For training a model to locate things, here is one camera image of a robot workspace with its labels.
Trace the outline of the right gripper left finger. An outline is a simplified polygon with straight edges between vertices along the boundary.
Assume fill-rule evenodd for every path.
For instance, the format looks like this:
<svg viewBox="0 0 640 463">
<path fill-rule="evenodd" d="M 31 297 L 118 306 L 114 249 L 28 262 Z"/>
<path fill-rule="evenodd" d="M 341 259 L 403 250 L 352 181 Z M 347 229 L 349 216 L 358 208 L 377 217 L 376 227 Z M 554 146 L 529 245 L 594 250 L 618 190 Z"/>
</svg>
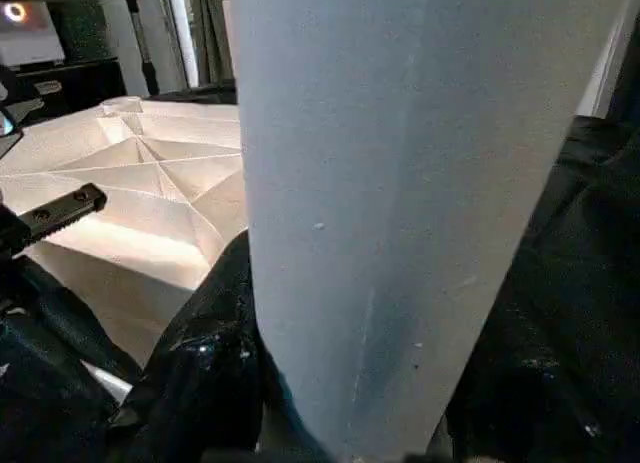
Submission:
<svg viewBox="0 0 640 463">
<path fill-rule="evenodd" d="M 164 330 L 107 430 L 110 462 L 255 451 L 265 401 L 249 235 L 238 234 Z"/>
</svg>

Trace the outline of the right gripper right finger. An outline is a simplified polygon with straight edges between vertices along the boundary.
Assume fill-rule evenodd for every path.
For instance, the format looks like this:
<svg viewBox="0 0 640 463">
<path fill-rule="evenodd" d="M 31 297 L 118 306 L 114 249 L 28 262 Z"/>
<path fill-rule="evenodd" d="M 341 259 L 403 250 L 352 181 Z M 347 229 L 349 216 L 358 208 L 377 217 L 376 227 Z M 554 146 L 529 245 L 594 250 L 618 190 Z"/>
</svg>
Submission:
<svg viewBox="0 0 640 463">
<path fill-rule="evenodd" d="M 613 462 L 619 441 L 509 283 L 446 408 L 456 462 Z"/>
</svg>

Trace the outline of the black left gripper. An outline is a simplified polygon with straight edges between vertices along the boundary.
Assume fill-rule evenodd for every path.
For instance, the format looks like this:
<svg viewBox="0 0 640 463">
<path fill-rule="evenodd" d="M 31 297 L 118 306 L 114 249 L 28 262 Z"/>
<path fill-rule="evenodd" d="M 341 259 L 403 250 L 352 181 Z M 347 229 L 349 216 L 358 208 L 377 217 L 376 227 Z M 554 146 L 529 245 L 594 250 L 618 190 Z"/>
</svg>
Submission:
<svg viewBox="0 0 640 463">
<path fill-rule="evenodd" d="M 1 205 L 1 264 L 8 263 L 32 243 L 41 241 L 106 205 L 106 194 L 89 183 L 40 205 L 19 217 Z"/>
</svg>

